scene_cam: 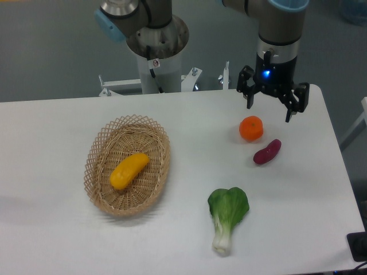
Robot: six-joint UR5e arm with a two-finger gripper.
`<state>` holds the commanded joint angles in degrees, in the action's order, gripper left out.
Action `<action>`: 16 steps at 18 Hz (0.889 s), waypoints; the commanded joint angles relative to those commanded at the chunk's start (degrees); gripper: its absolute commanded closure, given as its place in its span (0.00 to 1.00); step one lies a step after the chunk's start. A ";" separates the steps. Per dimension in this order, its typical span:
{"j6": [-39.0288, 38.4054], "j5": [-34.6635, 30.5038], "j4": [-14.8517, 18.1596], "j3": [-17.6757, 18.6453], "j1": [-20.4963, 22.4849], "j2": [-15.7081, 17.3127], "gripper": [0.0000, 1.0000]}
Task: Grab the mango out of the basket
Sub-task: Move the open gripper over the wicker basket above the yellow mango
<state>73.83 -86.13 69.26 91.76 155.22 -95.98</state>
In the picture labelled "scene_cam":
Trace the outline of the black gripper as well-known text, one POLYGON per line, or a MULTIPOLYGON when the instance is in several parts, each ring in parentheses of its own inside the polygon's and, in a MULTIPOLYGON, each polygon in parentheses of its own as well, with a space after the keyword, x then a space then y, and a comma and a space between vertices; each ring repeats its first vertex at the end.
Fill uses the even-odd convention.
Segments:
POLYGON ((248 65, 244 66, 237 80, 237 92, 242 93, 247 100, 247 109, 253 106, 254 95, 262 92, 272 97, 280 97, 280 102, 286 106, 286 123, 292 115, 303 113, 309 103, 310 84, 293 82, 297 57, 287 62, 274 63, 274 54, 268 50, 262 56, 256 56, 255 71, 248 65))

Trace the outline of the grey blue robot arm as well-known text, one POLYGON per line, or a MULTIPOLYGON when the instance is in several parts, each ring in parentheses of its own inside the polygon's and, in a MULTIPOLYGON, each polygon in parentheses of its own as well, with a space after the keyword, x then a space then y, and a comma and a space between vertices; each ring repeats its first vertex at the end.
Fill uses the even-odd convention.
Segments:
MULTIPOLYGON (((237 91, 253 105, 255 94, 280 100, 286 117, 303 112, 308 83, 293 81, 307 1, 222 1, 224 7, 259 22, 256 66, 243 67, 237 91)), ((172 12, 171 1, 103 1, 95 20, 109 39, 127 43, 141 64, 144 93, 182 91, 181 60, 189 39, 186 23, 172 12)))

